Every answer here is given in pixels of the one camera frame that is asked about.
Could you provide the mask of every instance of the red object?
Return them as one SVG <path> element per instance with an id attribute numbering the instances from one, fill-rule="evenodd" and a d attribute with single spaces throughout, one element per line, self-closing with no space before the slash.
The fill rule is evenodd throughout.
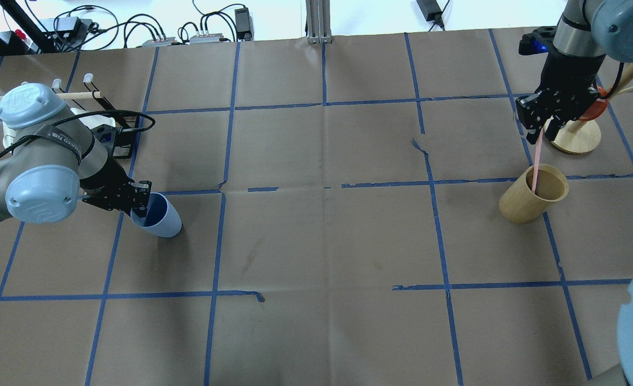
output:
<path id="1" fill-rule="evenodd" d="M 16 33 L 16 35 L 22 40 L 24 41 L 26 39 L 25 34 L 23 33 L 23 31 L 21 31 L 20 29 L 17 29 L 16 31 L 14 31 Z"/>
<path id="2" fill-rule="evenodd" d="M 607 95 L 605 89 L 601 88 L 600 86 L 598 86 L 598 91 L 600 91 L 601 96 Z M 591 105 L 588 110 L 586 110 L 586 112 L 583 113 L 580 118 L 578 118 L 578 120 L 588 122 L 599 117 L 600 115 L 602 115 L 603 112 L 605 112 L 607 105 L 609 105 L 608 100 L 598 98 L 598 100 L 593 102 L 593 105 Z"/>

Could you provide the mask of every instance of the metal bracket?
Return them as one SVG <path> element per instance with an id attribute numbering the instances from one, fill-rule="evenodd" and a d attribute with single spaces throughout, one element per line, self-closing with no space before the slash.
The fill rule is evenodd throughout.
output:
<path id="1" fill-rule="evenodd" d="M 307 41 L 309 44 L 333 42 L 331 0 L 307 0 Z"/>

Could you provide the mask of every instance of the pink straw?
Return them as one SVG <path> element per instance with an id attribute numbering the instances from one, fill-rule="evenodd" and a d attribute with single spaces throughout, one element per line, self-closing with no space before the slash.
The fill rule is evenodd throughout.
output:
<path id="1" fill-rule="evenodd" d="M 533 182 L 531 183 L 531 190 L 535 194 L 535 185 L 538 183 L 538 169 L 540 167 L 540 152 L 542 149 L 542 135 L 545 133 L 545 128 L 540 130 L 538 141 L 535 144 L 535 159 L 533 160 Z"/>

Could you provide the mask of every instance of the tan cup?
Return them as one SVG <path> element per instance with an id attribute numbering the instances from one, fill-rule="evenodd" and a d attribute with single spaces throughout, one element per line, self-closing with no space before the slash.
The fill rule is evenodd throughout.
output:
<path id="1" fill-rule="evenodd" d="M 500 212 L 507 220 L 517 224 L 532 222 L 569 193 L 566 176 L 551 165 L 540 164 L 535 193 L 531 191 L 532 181 L 533 166 L 526 169 L 500 198 Z"/>

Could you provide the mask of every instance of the metal post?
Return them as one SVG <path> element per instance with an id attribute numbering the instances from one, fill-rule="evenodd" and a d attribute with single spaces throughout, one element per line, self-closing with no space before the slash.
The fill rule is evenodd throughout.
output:
<path id="1" fill-rule="evenodd" d="M 333 42 L 330 0 L 307 0 L 307 41 L 309 44 Z"/>
<path id="2" fill-rule="evenodd" d="M 57 52 L 52 39 L 40 31 L 20 5 L 17 4 L 16 0 L 0 0 L 0 5 L 17 22 L 18 26 L 28 34 L 28 37 L 38 45 L 43 53 Z"/>

